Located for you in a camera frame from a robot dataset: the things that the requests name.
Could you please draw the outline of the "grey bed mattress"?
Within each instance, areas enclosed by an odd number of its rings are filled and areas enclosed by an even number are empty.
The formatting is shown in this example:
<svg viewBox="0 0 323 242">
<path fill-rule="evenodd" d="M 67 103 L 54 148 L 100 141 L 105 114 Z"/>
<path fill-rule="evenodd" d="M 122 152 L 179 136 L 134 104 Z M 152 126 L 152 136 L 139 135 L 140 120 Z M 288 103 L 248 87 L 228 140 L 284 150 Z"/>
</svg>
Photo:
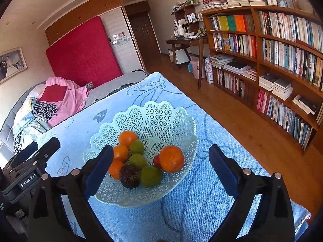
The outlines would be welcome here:
<svg viewBox="0 0 323 242">
<path fill-rule="evenodd" d="M 97 101 L 112 95 L 124 88 L 127 88 L 133 84 L 144 80 L 148 76 L 148 73 L 142 69 L 125 73 L 109 82 L 106 82 L 89 91 L 89 94 L 85 100 L 84 108 L 96 103 Z"/>
</svg>

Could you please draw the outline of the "pink trash bin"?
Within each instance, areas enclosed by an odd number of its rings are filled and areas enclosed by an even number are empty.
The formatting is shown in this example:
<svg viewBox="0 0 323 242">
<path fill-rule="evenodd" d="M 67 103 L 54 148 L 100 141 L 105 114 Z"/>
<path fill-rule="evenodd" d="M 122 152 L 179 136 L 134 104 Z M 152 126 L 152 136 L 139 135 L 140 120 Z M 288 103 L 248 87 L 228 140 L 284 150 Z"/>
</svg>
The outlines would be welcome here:
<svg viewBox="0 0 323 242">
<path fill-rule="evenodd" d="M 195 79 L 199 78 L 199 61 L 198 60 L 191 60 L 190 62 L 191 68 L 192 68 L 192 73 Z M 201 70 L 201 78 L 205 78 L 205 66 L 202 65 L 202 70 Z"/>
</svg>

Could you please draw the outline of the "white sliding wardrobe door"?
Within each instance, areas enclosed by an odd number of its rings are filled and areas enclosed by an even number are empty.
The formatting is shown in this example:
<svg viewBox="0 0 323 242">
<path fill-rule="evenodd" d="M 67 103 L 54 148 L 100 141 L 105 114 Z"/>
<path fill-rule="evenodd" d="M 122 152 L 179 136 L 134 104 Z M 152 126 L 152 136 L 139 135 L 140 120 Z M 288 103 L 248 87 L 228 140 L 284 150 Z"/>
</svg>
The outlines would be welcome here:
<svg viewBox="0 0 323 242">
<path fill-rule="evenodd" d="M 100 18 L 122 73 L 142 69 L 136 45 L 122 7 L 110 10 Z"/>
</svg>

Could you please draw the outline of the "small green tomato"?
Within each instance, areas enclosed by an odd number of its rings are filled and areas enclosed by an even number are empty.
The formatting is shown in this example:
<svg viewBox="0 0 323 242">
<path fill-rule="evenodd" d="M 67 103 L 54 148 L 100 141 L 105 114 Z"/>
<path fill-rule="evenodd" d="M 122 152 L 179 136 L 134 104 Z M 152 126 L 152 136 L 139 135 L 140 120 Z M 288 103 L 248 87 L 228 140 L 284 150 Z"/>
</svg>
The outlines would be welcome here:
<svg viewBox="0 0 323 242">
<path fill-rule="evenodd" d="M 132 154 L 129 158 L 129 164 L 139 170 L 148 165 L 145 156 L 140 153 Z"/>
<path fill-rule="evenodd" d="M 131 154 L 134 154 L 134 153 L 143 154 L 144 150 L 145 150 L 144 144 L 140 140 L 133 141 L 129 146 L 129 151 Z"/>
</svg>

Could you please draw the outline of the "red tomato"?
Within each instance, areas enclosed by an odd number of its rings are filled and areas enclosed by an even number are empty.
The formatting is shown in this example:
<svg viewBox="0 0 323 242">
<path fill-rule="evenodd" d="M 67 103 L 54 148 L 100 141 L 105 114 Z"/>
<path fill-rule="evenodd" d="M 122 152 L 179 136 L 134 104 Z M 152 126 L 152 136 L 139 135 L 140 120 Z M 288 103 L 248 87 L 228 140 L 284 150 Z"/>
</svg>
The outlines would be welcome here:
<svg viewBox="0 0 323 242">
<path fill-rule="evenodd" d="M 156 155 L 153 159 L 153 165 L 159 169 L 161 169 L 161 163 L 160 163 L 160 156 Z"/>
</svg>

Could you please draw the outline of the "red upright mattress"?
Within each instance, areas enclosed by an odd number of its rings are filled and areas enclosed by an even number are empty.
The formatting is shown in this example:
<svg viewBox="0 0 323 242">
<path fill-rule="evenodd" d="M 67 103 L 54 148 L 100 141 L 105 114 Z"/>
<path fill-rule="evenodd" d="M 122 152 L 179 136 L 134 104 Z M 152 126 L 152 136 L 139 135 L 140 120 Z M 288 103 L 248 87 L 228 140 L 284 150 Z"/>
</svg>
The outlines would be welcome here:
<svg viewBox="0 0 323 242">
<path fill-rule="evenodd" d="M 122 75 L 99 16 L 81 24 L 46 50 L 55 76 L 98 87 Z"/>
</svg>

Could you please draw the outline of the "small wooden desk shelf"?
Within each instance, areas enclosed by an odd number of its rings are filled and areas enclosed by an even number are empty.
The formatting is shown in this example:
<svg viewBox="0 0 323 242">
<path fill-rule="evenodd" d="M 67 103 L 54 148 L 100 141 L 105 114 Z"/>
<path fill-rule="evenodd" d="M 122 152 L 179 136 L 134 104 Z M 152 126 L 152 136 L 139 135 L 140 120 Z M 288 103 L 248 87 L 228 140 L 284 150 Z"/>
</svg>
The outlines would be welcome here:
<svg viewBox="0 0 323 242">
<path fill-rule="evenodd" d="M 177 25 L 181 25 L 186 33 L 197 33 L 202 29 L 203 18 L 200 6 L 200 3 L 184 5 L 171 13 Z"/>
</svg>

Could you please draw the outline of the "red pillow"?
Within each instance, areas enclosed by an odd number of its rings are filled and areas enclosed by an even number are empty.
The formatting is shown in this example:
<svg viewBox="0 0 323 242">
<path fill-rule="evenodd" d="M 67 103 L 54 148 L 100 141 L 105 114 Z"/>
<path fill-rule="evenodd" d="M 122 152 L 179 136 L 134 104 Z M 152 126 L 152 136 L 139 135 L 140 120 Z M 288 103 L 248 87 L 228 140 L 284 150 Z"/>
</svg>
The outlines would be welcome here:
<svg viewBox="0 0 323 242">
<path fill-rule="evenodd" d="M 64 99 L 66 90 L 67 86 L 61 86 L 57 84 L 47 86 L 39 101 L 49 103 L 60 102 Z"/>
</svg>

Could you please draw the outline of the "dark wooden door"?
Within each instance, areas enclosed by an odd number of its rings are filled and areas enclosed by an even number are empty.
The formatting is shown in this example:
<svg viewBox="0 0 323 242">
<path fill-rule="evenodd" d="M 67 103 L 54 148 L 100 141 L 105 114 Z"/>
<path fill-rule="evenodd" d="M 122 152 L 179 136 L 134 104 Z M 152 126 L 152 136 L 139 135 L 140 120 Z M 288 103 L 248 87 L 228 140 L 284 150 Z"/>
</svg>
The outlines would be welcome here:
<svg viewBox="0 0 323 242">
<path fill-rule="evenodd" d="M 149 64 L 160 56 L 159 45 L 149 17 L 150 10 L 148 1 L 125 6 L 125 11 L 145 67 L 148 67 Z"/>
</svg>

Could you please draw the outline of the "black white patterned cloth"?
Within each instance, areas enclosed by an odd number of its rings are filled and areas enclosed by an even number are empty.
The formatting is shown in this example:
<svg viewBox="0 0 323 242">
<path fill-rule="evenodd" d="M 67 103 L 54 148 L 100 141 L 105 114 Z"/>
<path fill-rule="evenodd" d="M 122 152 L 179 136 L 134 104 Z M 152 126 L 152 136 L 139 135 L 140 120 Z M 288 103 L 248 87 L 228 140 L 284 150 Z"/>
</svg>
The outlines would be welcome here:
<svg viewBox="0 0 323 242">
<path fill-rule="evenodd" d="M 32 114 L 48 122 L 53 116 L 57 115 L 58 107 L 55 104 L 40 102 L 37 98 L 31 98 Z"/>
</svg>

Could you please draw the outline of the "orange mandarin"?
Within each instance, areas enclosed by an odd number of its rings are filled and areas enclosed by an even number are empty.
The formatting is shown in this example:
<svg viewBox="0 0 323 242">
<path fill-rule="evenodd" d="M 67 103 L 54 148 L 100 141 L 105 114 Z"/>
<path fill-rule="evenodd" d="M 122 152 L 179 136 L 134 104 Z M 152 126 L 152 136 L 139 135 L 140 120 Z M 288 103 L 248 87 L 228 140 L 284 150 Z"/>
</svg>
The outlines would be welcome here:
<svg viewBox="0 0 323 242">
<path fill-rule="evenodd" d="M 130 145 L 138 139 L 136 133 L 126 130 L 119 134 L 118 141 L 120 144 L 125 145 L 126 147 L 130 147 Z"/>
<path fill-rule="evenodd" d="M 125 164 L 122 161 L 113 160 L 110 167 L 109 167 L 109 169 L 108 169 L 108 172 L 109 172 L 110 176 L 113 179 L 119 180 L 120 171 L 121 171 L 121 168 L 123 166 L 125 166 Z"/>
<path fill-rule="evenodd" d="M 179 172 L 185 163 L 183 152 L 174 145 L 164 147 L 160 151 L 159 160 L 163 171 L 167 173 Z"/>
<path fill-rule="evenodd" d="M 113 159 L 126 162 L 129 159 L 129 150 L 127 146 L 120 144 L 113 148 Z"/>
</svg>

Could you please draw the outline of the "wooden overhead cabinet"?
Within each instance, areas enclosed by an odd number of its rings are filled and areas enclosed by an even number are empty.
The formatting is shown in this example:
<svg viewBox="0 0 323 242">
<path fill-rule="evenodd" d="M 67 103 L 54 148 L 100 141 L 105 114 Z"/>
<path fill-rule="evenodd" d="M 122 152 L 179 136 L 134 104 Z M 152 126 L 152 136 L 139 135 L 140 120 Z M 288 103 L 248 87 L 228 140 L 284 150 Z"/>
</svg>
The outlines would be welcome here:
<svg viewBox="0 0 323 242">
<path fill-rule="evenodd" d="M 122 6 L 121 0 L 89 0 L 60 17 L 46 30 L 49 46 L 82 23 Z"/>
</svg>

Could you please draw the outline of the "large green tomato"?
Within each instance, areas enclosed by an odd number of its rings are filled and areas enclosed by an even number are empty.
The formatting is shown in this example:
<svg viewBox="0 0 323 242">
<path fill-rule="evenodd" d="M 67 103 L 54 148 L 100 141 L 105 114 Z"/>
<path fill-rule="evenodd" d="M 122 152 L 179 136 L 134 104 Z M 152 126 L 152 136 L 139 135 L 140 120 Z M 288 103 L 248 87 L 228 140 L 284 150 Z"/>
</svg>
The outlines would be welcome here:
<svg viewBox="0 0 323 242">
<path fill-rule="evenodd" d="M 163 175 L 155 166 L 144 166 L 141 169 L 141 183 L 144 187 L 155 187 L 162 181 Z"/>
</svg>

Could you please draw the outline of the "white lattice plastic fruit basket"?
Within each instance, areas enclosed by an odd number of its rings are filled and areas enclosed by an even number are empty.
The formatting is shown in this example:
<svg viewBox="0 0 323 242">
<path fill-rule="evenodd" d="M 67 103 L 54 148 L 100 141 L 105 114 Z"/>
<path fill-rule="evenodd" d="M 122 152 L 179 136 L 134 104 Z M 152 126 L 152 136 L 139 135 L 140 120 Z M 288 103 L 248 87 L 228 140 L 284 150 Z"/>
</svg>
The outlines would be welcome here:
<svg viewBox="0 0 323 242">
<path fill-rule="evenodd" d="M 106 146 L 118 145 L 120 133 L 130 130 L 143 142 L 147 163 L 151 165 L 163 147 L 174 145 L 183 152 L 185 163 L 177 173 L 163 172 L 163 178 L 156 187 L 140 185 L 127 189 L 120 181 L 106 173 L 95 198 L 104 204 L 122 208 L 139 207 L 155 202 L 170 193 L 187 175 L 197 154 L 199 140 L 196 124 L 184 108 L 174 108 L 169 102 L 148 101 L 144 106 L 132 105 L 125 112 L 118 112 L 112 122 L 101 125 L 90 138 L 90 149 L 83 152 L 83 160 L 94 159 Z"/>
</svg>

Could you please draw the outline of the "pink blanket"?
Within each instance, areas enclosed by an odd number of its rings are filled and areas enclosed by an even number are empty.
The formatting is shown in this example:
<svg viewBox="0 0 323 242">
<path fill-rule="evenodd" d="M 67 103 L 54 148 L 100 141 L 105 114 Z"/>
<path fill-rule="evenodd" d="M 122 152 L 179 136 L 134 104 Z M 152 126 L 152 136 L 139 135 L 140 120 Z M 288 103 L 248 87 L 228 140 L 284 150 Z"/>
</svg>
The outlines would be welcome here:
<svg viewBox="0 0 323 242">
<path fill-rule="evenodd" d="M 89 93 L 85 86 L 81 87 L 75 82 L 66 80 L 62 77 L 50 77 L 45 83 L 45 88 L 54 84 L 67 86 L 67 90 L 62 101 L 52 103 L 55 104 L 59 110 L 57 115 L 53 116 L 48 121 L 50 127 L 56 126 L 60 122 L 81 111 L 85 106 L 85 100 Z"/>
</svg>

